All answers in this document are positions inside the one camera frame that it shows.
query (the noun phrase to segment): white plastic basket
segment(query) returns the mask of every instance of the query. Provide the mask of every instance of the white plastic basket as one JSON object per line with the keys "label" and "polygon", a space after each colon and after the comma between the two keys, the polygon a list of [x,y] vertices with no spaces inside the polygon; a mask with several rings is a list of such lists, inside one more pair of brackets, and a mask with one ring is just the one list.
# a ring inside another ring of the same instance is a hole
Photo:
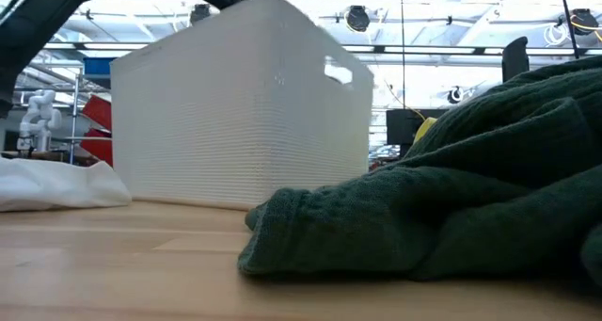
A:
{"label": "white plastic basket", "polygon": [[111,81],[115,170],[135,199],[246,208],[367,171],[372,74],[284,0],[119,58]]}

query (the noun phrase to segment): towel fold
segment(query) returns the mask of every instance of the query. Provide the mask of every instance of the towel fold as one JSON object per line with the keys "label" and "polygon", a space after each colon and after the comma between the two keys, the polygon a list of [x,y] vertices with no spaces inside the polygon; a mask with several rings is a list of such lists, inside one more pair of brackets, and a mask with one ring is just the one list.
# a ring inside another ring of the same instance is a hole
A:
{"label": "towel fold", "polygon": [[446,113],[398,163],[279,190],[246,217],[238,267],[432,280],[580,258],[602,287],[601,137],[602,56],[521,74]]}

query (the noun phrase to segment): wooden table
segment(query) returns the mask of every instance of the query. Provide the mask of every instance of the wooden table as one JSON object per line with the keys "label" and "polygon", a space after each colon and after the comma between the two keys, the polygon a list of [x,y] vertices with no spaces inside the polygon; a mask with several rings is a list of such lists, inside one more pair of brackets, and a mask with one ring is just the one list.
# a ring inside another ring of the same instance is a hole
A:
{"label": "wooden table", "polygon": [[134,203],[0,218],[0,320],[602,320],[521,282],[262,283],[235,268],[243,212]]}

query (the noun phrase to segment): white fabric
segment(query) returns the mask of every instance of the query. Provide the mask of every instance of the white fabric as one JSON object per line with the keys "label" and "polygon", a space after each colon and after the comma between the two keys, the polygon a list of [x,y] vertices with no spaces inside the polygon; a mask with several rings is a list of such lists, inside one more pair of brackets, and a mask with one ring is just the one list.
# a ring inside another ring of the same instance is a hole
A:
{"label": "white fabric", "polygon": [[117,173],[104,162],[83,168],[0,158],[0,212],[112,207],[131,201]]}

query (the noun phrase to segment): red object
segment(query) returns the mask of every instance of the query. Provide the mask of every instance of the red object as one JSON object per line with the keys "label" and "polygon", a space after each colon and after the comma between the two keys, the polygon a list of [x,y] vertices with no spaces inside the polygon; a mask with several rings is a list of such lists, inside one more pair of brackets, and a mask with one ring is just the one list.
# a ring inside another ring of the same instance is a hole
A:
{"label": "red object", "polygon": [[82,114],[86,115],[90,120],[100,124],[103,128],[113,131],[111,127],[111,103],[101,99],[96,95],[92,95],[90,100],[84,106]]}
{"label": "red object", "polygon": [[[85,134],[87,137],[111,137],[111,133],[105,133],[98,129],[90,128]],[[113,167],[113,142],[110,140],[83,140],[81,143],[83,149],[92,155],[103,160]]]}

